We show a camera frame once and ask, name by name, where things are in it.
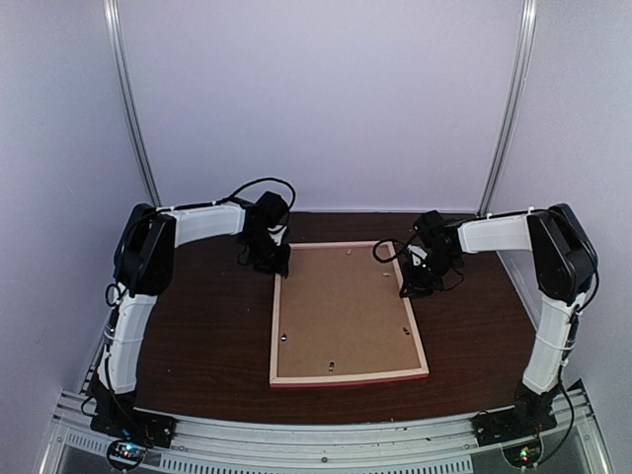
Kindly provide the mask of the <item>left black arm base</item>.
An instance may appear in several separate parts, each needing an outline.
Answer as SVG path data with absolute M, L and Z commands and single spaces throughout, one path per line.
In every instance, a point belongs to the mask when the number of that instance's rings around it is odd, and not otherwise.
M 129 439 L 147 447 L 171 446 L 177 420 L 171 416 L 137 410 L 136 390 L 115 394 L 105 382 L 94 378 L 87 394 L 96 402 L 90 422 L 92 431 Z

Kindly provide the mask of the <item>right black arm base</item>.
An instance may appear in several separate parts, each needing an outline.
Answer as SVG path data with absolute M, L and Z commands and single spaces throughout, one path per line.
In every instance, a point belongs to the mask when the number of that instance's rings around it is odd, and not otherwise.
M 503 443 L 535 436 L 557 427 L 552 403 L 560 393 L 560 384 L 537 394 L 520 382 L 514 392 L 514 405 L 496 412 L 483 411 L 471 419 L 479 446 Z

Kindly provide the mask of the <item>left aluminium corner post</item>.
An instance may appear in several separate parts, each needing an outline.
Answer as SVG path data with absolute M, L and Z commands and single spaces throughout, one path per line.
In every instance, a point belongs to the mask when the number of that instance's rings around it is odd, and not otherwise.
M 124 37 L 119 14 L 119 1 L 103 1 L 105 21 L 108 36 L 115 61 L 115 69 L 118 77 L 118 86 L 121 94 L 124 116 L 135 161 L 139 168 L 140 177 L 149 201 L 160 207 L 162 200 L 159 194 L 157 182 L 150 164 L 145 140 L 143 137 L 139 114 L 134 100 L 131 78 L 127 64 Z

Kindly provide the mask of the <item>right aluminium corner post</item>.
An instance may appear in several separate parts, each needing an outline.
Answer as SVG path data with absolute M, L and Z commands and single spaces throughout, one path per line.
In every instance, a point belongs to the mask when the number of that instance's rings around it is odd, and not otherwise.
M 477 214 L 490 212 L 503 168 L 509 154 L 518 110 L 526 84 L 537 26 L 538 2 L 524 0 L 513 59 L 513 71 L 492 164 L 478 205 Z

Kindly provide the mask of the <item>front aluminium rail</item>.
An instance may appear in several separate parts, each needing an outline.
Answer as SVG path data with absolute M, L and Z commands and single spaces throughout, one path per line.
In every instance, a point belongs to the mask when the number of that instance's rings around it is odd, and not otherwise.
M 146 453 L 138 473 L 518 473 L 524 445 L 543 448 L 536 473 L 610 473 L 583 388 L 553 404 L 557 427 L 482 445 L 472 415 L 358 425 L 266 425 L 179 416 L 172 444 Z

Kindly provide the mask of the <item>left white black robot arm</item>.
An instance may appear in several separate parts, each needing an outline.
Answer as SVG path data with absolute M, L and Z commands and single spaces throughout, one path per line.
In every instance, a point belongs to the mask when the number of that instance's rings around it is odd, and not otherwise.
M 114 254 L 114 321 L 106 332 L 107 354 L 98 367 L 100 383 L 116 395 L 136 389 L 136 368 L 149 316 L 170 285 L 175 251 L 192 242 L 235 236 L 240 266 L 285 277 L 292 204 L 265 192 L 255 202 L 226 197 L 208 203 L 152 207 L 139 204 Z

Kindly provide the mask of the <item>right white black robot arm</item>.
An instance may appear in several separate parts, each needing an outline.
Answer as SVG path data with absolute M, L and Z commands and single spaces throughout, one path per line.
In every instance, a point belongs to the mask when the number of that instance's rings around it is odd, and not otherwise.
M 577 321 L 598 288 L 598 257 L 590 238 L 566 203 L 466 220 L 446 220 L 429 211 L 420 215 L 413 229 L 421 243 L 408 243 L 403 251 L 403 298 L 444 291 L 445 275 L 459 272 L 466 254 L 531 254 L 542 309 L 519 385 L 522 401 L 506 417 L 513 435 L 528 435 L 544 419 L 542 404 L 559 390 Z

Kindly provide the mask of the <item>aluminium corner post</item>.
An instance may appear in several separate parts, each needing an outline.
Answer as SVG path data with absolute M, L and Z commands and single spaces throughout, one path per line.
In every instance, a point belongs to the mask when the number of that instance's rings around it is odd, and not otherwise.
M 119 14 L 119 1 L 103 1 L 105 21 L 108 36 L 115 61 L 115 69 L 118 77 L 118 86 L 121 94 L 124 116 L 135 161 L 139 168 L 140 177 L 149 201 L 160 207 L 162 200 L 159 194 L 157 182 L 150 164 L 145 140 L 143 137 L 139 114 L 134 100 L 131 78 L 127 64 L 124 37 Z
M 537 26 L 538 2 L 524 0 L 513 59 L 513 71 L 492 164 L 478 205 L 477 214 L 490 212 L 503 168 L 509 154 L 518 110 L 526 84 Z

